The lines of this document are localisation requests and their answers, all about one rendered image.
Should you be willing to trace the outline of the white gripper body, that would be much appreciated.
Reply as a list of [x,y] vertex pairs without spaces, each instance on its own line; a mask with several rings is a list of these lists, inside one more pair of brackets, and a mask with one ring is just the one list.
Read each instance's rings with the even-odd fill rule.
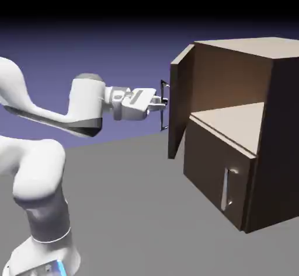
[[121,102],[121,118],[133,121],[145,119],[155,94],[156,90],[153,88],[136,88],[126,94]]

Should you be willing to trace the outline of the brown cabinet door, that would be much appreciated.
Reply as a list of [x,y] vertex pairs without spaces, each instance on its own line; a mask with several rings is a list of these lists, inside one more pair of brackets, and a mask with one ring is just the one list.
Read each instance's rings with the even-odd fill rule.
[[176,157],[190,116],[195,47],[189,44],[170,67],[168,158]]
[[[194,117],[185,133],[184,175],[240,231],[245,229],[246,198],[256,157]],[[230,178],[232,204],[221,210],[225,168],[239,173]]]

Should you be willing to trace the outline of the brown wooden cabinet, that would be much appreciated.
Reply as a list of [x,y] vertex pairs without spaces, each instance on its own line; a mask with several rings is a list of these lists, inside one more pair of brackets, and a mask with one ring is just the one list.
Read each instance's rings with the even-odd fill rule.
[[190,117],[256,157],[243,232],[299,216],[299,40],[197,41]]

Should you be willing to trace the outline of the dark metal door handle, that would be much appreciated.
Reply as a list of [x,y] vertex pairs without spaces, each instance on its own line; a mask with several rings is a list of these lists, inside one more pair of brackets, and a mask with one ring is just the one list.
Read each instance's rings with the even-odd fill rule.
[[160,89],[161,89],[161,103],[163,104],[163,108],[160,110],[160,123],[161,123],[161,131],[166,130],[168,128],[167,125],[164,125],[164,110],[168,105],[168,99],[164,97],[164,89],[169,88],[170,85],[161,79]]

